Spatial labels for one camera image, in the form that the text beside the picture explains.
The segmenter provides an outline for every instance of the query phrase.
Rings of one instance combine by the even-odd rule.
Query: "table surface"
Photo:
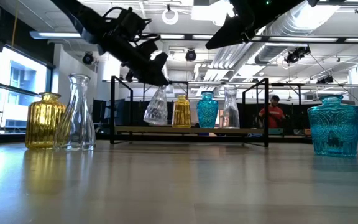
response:
[[[3,223],[358,223],[358,158],[306,144],[0,145]]]

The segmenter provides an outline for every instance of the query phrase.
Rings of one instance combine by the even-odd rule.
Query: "blue glass vase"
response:
[[[342,105],[341,99],[342,95],[322,96],[322,105],[308,109],[311,137],[317,155],[356,155],[358,106]]]
[[[203,98],[197,103],[198,123],[201,128],[213,128],[218,115],[218,102],[212,100],[212,91],[201,92]]]

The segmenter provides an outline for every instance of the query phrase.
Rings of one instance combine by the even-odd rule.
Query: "man in red shirt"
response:
[[[281,128],[281,123],[284,117],[284,112],[281,108],[278,107],[278,102],[280,101],[280,97],[273,96],[270,99],[270,105],[268,107],[268,128]],[[259,117],[263,118],[265,115],[265,108],[261,109],[259,112]]]

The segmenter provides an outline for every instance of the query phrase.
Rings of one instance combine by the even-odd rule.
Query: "black robotic arm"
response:
[[[150,19],[142,19],[132,8],[123,9],[114,7],[104,16],[77,0],[51,0],[73,23],[75,29],[82,38],[90,44],[97,44],[99,54],[109,52],[127,66],[130,71],[127,80],[132,81],[136,77],[139,82],[156,86],[168,85],[168,80],[162,73],[162,67],[167,61],[168,55],[160,53],[154,60],[150,59],[151,53],[158,48],[154,43],[160,39],[159,35],[142,35]],[[112,10],[121,10],[117,18],[109,18],[107,15]]]

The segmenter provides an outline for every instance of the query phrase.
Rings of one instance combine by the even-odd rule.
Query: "yellow glass vase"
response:
[[[174,128],[190,128],[190,103],[186,100],[186,96],[178,96],[173,110],[172,127]]]
[[[53,137],[66,106],[59,94],[40,93],[42,99],[29,106],[25,146],[29,149],[53,149]]]

